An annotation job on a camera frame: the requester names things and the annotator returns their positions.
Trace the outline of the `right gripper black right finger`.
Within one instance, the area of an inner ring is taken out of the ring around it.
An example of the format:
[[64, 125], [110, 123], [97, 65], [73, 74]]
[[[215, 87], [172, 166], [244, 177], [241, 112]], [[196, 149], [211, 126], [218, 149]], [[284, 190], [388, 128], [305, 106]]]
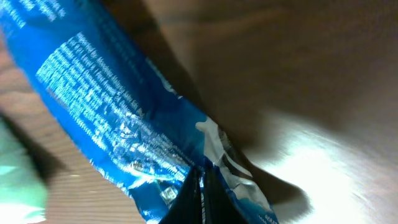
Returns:
[[205, 167], [204, 203], [206, 224], [248, 224], [234, 207], [210, 166]]

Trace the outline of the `blue oreo cookie pack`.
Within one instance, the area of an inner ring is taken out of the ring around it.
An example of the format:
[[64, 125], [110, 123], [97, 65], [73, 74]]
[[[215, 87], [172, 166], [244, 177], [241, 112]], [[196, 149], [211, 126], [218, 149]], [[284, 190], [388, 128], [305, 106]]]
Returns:
[[1, 1], [9, 53], [103, 177], [160, 223], [192, 168], [210, 166], [250, 224], [277, 217], [226, 133], [180, 96], [98, 1]]

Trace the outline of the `mint green wipes packet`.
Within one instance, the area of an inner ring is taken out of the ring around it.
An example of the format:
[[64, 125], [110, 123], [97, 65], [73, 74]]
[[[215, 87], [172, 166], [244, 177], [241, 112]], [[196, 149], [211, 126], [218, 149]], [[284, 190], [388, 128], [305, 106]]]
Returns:
[[22, 143], [1, 121], [1, 224], [46, 220], [47, 188]]

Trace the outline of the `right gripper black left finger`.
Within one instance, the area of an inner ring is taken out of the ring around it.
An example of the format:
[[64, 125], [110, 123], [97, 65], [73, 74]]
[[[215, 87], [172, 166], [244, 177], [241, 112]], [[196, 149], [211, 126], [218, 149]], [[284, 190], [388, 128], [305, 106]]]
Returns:
[[202, 224], [199, 172], [192, 168], [182, 188], [160, 224]]

